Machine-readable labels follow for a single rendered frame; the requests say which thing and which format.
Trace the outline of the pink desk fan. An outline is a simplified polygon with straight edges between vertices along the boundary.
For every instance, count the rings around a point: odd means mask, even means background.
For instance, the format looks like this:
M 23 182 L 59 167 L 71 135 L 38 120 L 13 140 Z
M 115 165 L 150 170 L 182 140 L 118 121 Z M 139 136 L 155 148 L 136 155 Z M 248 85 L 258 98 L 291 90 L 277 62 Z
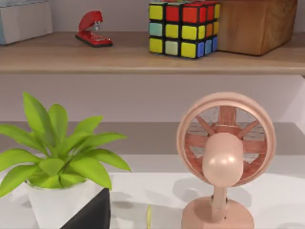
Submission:
M 259 177 L 275 155 L 275 129 L 265 109 L 242 94 L 209 94 L 182 118 L 176 146 L 186 168 L 214 188 L 186 205 L 181 229 L 254 229 L 252 214 L 229 199 L 227 189 Z

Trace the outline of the wooden block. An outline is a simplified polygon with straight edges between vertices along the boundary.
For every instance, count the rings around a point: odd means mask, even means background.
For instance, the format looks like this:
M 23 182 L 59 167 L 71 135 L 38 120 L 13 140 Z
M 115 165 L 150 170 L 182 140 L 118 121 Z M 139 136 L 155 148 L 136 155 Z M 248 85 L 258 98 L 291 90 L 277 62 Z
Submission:
M 262 56 L 291 39 L 298 0 L 219 0 L 218 50 Z

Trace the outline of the multicoloured puzzle cube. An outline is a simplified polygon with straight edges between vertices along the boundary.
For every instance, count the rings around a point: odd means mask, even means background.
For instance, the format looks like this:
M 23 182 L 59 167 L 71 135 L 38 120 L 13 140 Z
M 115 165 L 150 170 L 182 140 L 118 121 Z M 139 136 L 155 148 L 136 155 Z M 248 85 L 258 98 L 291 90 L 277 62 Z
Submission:
M 149 52 L 198 59 L 217 51 L 216 0 L 156 0 L 148 6 Z

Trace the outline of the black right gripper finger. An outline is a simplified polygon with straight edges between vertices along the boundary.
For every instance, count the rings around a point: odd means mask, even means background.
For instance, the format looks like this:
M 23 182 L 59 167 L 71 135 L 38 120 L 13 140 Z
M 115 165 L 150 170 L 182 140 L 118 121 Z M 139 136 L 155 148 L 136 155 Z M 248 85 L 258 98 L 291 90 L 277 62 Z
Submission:
M 110 222 L 110 192 L 104 188 L 60 229 L 110 229 Z

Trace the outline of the wooden shelf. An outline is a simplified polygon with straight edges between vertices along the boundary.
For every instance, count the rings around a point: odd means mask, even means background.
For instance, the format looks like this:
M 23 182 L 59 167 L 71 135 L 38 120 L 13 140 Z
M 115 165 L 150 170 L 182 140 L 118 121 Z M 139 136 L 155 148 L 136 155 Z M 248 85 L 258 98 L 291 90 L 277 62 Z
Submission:
M 300 75 L 305 77 L 305 32 L 261 57 L 215 52 L 197 60 L 155 55 L 146 32 L 107 32 L 114 45 L 93 48 L 73 32 L 0 46 L 0 74 Z

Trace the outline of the pale grey box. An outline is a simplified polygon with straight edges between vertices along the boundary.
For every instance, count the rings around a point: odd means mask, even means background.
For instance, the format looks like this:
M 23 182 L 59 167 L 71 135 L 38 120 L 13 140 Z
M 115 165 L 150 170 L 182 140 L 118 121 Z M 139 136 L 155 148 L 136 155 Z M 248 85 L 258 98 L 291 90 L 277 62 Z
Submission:
M 0 0 L 0 45 L 51 33 L 50 0 Z

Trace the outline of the green plant in white pot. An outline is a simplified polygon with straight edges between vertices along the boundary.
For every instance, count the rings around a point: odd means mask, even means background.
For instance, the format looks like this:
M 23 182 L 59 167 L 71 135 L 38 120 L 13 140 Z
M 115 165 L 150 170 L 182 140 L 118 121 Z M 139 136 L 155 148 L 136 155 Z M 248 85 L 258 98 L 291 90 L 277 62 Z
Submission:
M 110 221 L 110 176 L 104 165 L 130 170 L 115 152 L 104 148 L 125 136 L 117 132 L 95 133 L 101 116 L 86 118 L 67 134 L 68 116 L 63 106 L 46 109 L 30 93 L 23 93 L 23 109 L 30 131 L 0 124 L 0 135 L 15 140 L 19 147 L 0 152 L 0 197 L 25 184 L 40 229 L 60 229 L 102 188 L 105 212 Z

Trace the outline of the red stapler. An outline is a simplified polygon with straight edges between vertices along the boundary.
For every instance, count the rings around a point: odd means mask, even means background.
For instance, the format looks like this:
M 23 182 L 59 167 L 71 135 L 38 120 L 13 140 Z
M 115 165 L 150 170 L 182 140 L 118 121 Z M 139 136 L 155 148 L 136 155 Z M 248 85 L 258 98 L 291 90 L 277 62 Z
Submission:
M 91 47 L 113 46 L 111 39 L 97 34 L 102 22 L 101 11 L 92 10 L 87 12 L 78 25 L 78 32 L 75 34 L 75 38 Z

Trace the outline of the flat yellow square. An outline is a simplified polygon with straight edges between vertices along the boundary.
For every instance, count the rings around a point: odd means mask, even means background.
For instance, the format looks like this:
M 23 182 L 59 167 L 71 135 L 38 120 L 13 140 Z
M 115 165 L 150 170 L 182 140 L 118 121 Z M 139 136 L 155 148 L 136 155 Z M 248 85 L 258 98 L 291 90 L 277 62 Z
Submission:
M 151 205 L 146 209 L 146 229 L 151 229 Z

